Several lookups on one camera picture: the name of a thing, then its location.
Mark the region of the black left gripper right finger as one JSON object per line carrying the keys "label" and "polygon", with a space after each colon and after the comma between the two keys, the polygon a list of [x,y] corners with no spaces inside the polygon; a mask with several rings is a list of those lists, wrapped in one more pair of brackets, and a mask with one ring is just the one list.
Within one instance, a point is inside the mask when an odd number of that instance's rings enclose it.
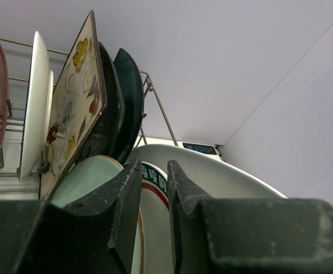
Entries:
{"label": "black left gripper right finger", "polygon": [[333,273],[333,206],[214,198],[168,162],[174,273]]}

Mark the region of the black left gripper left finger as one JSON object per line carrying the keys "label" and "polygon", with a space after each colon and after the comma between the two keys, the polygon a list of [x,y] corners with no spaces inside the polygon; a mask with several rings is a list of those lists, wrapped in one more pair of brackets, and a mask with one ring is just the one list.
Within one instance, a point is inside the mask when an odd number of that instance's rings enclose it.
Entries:
{"label": "black left gripper left finger", "polygon": [[40,200],[0,200],[0,273],[130,273],[140,160],[60,208]]}

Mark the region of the white plate green red rim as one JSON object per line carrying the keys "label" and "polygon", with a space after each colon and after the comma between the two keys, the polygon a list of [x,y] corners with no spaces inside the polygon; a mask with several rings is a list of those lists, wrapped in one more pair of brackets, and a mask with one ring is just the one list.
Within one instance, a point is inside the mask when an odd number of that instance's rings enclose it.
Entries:
{"label": "white plate green red rim", "polygon": [[144,272],[173,273],[167,175],[147,162],[142,162],[140,209]]}

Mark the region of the mint green flower plate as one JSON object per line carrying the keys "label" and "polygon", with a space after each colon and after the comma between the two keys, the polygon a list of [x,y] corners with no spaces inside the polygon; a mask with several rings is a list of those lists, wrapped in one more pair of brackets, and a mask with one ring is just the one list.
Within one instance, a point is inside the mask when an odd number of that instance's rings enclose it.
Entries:
{"label": "mint green flower plate", "polygon": [[[124,167],[109,156],[96,155],[74,165],[54,191],[51,202],[64,207],[113,179]],[[132,273],[144,273],[144,232],[142,215],[138,213]]]}

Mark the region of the white oval plate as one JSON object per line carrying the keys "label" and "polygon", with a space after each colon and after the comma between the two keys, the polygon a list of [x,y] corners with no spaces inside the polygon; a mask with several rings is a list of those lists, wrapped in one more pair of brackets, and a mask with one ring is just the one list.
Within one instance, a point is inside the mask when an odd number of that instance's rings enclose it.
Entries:
{"label": "white oval plate", "polygon": [[215,198],[285,198],[284,194],[255,176],[186,148],[147,144],[134,148],[128,159],[140,159],[164,172],[167,172],[167,162],[175,160],[190,180]]}

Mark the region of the black floral square plate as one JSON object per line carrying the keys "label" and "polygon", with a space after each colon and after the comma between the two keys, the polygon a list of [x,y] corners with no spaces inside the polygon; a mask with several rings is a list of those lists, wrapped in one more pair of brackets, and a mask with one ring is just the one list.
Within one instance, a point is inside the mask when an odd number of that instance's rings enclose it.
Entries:
{"label": "black floral square plate", "polygon": [[107,106],[77,154],[75,163],[95,155],[105,155],[119,160],[121,154],[118,138],[124,106],[121,102],[120,82],[113,60],[102,43],[99,43],[99,50],[106,87]]}

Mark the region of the white plate steam logo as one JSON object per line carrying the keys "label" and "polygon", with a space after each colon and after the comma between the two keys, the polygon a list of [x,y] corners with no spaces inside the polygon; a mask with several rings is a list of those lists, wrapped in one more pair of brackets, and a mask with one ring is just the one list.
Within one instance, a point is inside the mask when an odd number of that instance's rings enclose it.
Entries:
{"label": "white plate steam logo", "polygon": [[18,179],[30,175],[47,141],[53,95],[54,73],[44,40],[38,31],[34,34],[30,74],[23,124],[22,148]]}

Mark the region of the cream floral square plate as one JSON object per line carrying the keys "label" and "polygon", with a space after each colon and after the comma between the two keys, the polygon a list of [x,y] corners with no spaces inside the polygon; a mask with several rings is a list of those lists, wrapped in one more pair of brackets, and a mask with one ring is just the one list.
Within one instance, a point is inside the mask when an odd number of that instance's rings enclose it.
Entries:
{"label": "cream floral square plate", "polygon": [[41,174],[40,199],[52,195],[106,106],[95,13],[90,11],[54,88],[47,133],[48,166]]}

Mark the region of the teal square plate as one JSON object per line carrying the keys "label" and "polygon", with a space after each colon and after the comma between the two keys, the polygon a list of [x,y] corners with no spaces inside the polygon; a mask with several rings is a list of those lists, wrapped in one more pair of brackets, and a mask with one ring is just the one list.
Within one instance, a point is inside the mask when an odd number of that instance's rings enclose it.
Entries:
{"label": "teal square plate", "polygon": [[111,157],[124,164],[139,133],[144,116],[144,90],[139,68],[130,53],[123,48],[113,62],[119,80],[117,99],[120,107],[112,129]]}

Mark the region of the dark logo sticker right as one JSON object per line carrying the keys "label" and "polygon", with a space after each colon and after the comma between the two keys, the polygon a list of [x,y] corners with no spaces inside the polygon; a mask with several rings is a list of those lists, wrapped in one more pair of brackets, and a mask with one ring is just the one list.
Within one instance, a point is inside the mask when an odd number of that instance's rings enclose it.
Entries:
{"label": "dark logo sticker right", "polygon": [[207,155],[217,155],[217,151],[214,146],[206,145],[206,144],[196,144],[196,143],[185,143],[182,142],[184,148],[193,150],[196,152],[200,152],[202,154]]}

